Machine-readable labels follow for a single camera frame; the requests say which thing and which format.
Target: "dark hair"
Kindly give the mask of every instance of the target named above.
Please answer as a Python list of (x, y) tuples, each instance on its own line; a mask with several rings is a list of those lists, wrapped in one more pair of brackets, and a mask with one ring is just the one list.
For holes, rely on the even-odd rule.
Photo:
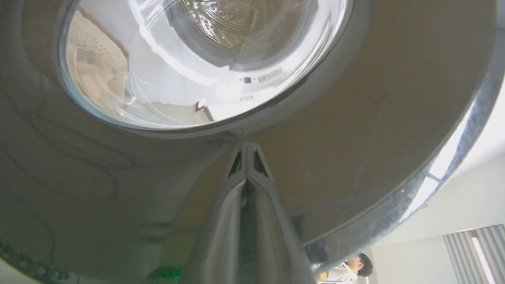
[(372, 271), (374, 270), (372, 261), (364, 253), (360, 253), (359, 257), (361, 259), (361, 263), (363, 263), (363, 267), (358, 271), (358, 275), (362, 277), (370, 276), (370, 274), (372, 274)]

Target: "washing machine door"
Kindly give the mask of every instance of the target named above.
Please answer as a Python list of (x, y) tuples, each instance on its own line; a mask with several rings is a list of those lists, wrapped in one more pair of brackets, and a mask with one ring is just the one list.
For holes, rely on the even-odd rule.
[(296, 282), (360, 251), (479, 135), (504, 5), (4, 0), (0, 279)]

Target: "curved metal surface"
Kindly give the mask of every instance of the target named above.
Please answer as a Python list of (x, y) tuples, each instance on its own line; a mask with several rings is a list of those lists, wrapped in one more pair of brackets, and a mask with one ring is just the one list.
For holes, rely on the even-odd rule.
[(503, 80), (503, 0), (357, 1), (290, 96), (211, 130), (119, 128), (58, 83), (64, 4), (0, 7), (2, 258), (44, 282), (143, 282), (183, 267), (243, 141), (262, 147), (302, 241), (322, 243), (327, 264), (344, 259), (444, 182)]
[(261, 148), (237, 148), (181, 283), (315, 283)]

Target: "vertical blind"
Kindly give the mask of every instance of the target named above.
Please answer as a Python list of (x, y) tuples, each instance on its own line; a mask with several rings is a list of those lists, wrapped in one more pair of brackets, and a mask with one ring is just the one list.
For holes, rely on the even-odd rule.
[(505, 284), (505, 227), (492, 226), (444, 235), (454, 271), (460, 284), (490, 284), (486, 265), (481, 263), (480, 249), (490, 276), (496, 284)]

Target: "label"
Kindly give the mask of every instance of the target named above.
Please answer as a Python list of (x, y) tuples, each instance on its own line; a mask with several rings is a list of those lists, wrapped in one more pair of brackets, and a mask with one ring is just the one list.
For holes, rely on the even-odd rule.
[(271, 80), (271, 79), (279, 76), (280, 74), (282, 74), (282, 67), (279, 67), (276, 70), (274, 70), (274, 71), (272, 71), (272, 72), (270, 72), (268, 74), (265, 74), (263, 76), (258, 77), (258, 82), (260, 82), (260, 84), (264, 83), (264, 82), (266, 82), (268, 80)]
[(240, 101), (241, 102), (246, 102), (246, 101), (250, 101), (253, 99), (253, 96), (252, 95), (249, 95), (249, 96), (243, 96), (240, 98)]

